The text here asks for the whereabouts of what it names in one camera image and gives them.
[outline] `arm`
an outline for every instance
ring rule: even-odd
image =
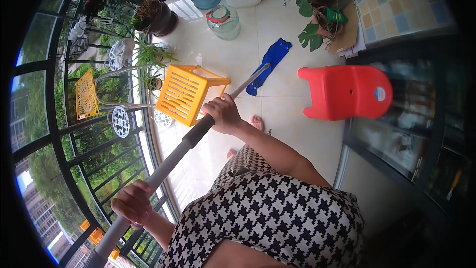
[[[169,247],[174,228],[175,225],[173,223],[155,211],[149,213],[149,218],[144,223],[144,229],[154,236],[163,250],[167,250]]]
[[[309,184],[330,187],[312,163],[293,148],[254,128],[241,119],[235,102],[228,94],[215,98],[202,109],[215,119],[213,129],[236,136],[258,152],[279,174],[295,177]]]
[[[166,250],[175,225],[155,212],[150,205],[149,197],[154,193],[152,188],[142,180],[136,180],[123,188],[111,201],[111,208],[132,223],[133,229],[144,229],[152,234],[160,247]]]

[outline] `hand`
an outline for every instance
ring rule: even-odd
[[[237,105],[227,93],[223,93],[221,98],[214,98],[212,101],[202,106],[205,114],[210,114],[215,120],[213,129],[222,134],[235,134],[244,122],[237,109]]]
[[[144,226],[149,212],[152,211],[149,197],[154,193],[149,184],[142,180],[122,188],[111,201],[111,209],[117,214],[130,220],[130,226],[140,229]]]

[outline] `black and white houndstooth fabric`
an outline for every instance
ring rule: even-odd
[[[362,229],[353,194],[279,175],[244,146],[186,207],[160,264],[200,267],[229,239],[293,267],[353,267]]]

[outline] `tiled floor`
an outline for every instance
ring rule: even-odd
[[[323,45],[310,53],[302,48],[298,35],[310,18],[301,16],[294,0],[262,0],[258,6],[238,9],[241,33],[232,41],[217,38],[208,28],[205,13],[189,0],[170,0],[169,7],[179,17],[170,35],[155,39],[175,48],[180,64],[199,64],[213,73],[231,79],[228,92],[244,82],[260,65],[270,45],[280,37],[293,44],[289,53],[252,97],[242,92],[235,100],[244,119],[263,117],[273,136],[309,158],[318,172],[331,184],[339,161],[344,122],[320,121],[304,116],[311,105],[309,84],[298,77],[301,67],[343,64],[343,57],[330,54]],[[190,128],[175,122],[159,130],[162,159],[181,141]],[[205,194],[226,163],[229,148],[243,146],[240,140],[211,130],[169,175],[181,210]]]

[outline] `fingers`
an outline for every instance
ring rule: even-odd
[[[228,93],[222,93],[221,97],[224,98],[226,102],[232,102],[233,101],[233,98],[231,98],[231,95],[229,95]]]
[[[130,205],[137,210],[141,211],[151,211],[152,206],[150,205],[150,201],[146,196],[146,192],[143,191],[141,188],[136,187],[134,184],[127,186],[124,188],[124,192],[127,195],[123,195],[121,200],[127,205]]]
[[[222,98],[224,98],[224,100],[231,104],[231,105],[235,105],[235,101],[233,100],[233,98],[231,97],[231,95],[229,95],[228,93],[222,93],[221,95]]]
[[[219,97],[216,97],[212,100],[212,102],[216,103],[217,105],[220,105],[220,106],[227,106],[228,103],[226,101],[224,101],[223,99],[219,98]]]
[[[149,196],[153,189],[144,181],[137,180],[133,184],[123,188],[111,201],[111,209],[132,222],[136,222],[136,227],[141,228],[149,217],[148,212],[152,211]]]
[[[132,208],[128,207],[124,202],[118,198],[114,198],[111,201],[111,208],[117,214],[127,218],[130,221],[138,221],[139,216]]]
[[[154,190],[150,187],[150,185],[143,181],[143,180],[136,180],[134,181],[134,183],[132,183],[133,185],[135,185],[136,187],[142,189],[143,191],[145,191],[146,193],[149,193],[149,194],[153,194],[154,193]]]
[[[210,101],[206,104],[203,104],[202,111],[205,114],[210,114],[213,118],[215,118],[215,116],[216,116],[216,107],[217,107],[217,103],[215,103],[214,101]]]

